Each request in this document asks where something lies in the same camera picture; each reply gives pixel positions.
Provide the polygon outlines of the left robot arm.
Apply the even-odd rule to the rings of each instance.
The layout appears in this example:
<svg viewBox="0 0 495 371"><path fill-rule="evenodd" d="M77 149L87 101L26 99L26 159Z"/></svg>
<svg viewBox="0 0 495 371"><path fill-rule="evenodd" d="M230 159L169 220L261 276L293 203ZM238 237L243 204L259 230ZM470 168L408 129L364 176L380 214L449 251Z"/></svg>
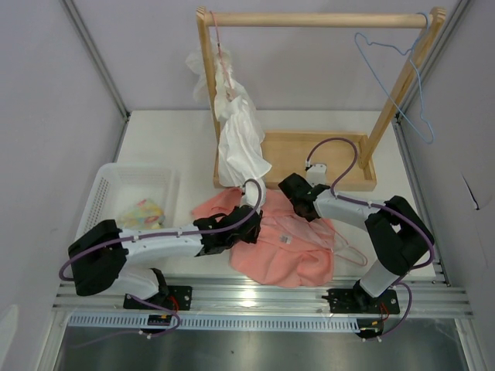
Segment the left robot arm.
<svg viewBox="0 0 495 371"><path fill-rule="evenodd" d="M256 243L263 212L248 205L228 213L199 218L186 226L161 230L126 230L115 220L103 220L68 248L63 265L80 297L111 292L141 299L149 308L161 308L169 289L163 273L154 267L171 257L222 254L237 243Z"/></svg>

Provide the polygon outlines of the pink wire hanger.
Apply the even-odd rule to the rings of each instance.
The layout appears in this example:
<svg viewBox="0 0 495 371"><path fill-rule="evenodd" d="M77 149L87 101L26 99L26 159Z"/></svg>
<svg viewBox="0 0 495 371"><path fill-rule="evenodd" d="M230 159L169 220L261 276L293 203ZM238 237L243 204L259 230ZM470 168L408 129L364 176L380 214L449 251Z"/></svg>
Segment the pink wire hanger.
<svg viewBox="0 0 495 371"><path fill-rule="evenodd" d="M352 246L338 231L334 231L333 253L336 257L358 267L366 267L368 259L359 249Z"/></svg>

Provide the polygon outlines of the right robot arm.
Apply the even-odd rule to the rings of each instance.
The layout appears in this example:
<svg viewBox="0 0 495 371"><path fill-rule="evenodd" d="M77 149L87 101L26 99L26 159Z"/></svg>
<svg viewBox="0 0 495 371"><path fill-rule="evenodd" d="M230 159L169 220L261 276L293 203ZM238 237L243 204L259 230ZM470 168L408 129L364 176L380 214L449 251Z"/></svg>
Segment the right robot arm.
<svg viewBox="0 0 495 371"><path fill-rule="evenodd" d="M352 288L329 289L323 299L334 314L380 314L384 305L391 314L400 312L397 284L419 268L425 254L434 258L434 236L408 201L393 196L382 203L354 199L327 185L310 185L298 174L278 184L295 214L308 222L337 220L368 233L376 261Z"/></svg>

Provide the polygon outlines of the pink skirt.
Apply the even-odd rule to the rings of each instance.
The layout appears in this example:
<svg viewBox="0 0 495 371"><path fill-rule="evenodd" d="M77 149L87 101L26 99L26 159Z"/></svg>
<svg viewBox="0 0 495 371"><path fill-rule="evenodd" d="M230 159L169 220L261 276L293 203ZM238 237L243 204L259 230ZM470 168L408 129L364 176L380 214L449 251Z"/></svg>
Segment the pink skirt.
<svg viewBox="0 0 495 371"><path fill-rule="evenodd" d="M333 279L336 230L330 220L297 216L279 191L268 190L256 243L230 249L230 266L260 284L315 287Z"/></svg>

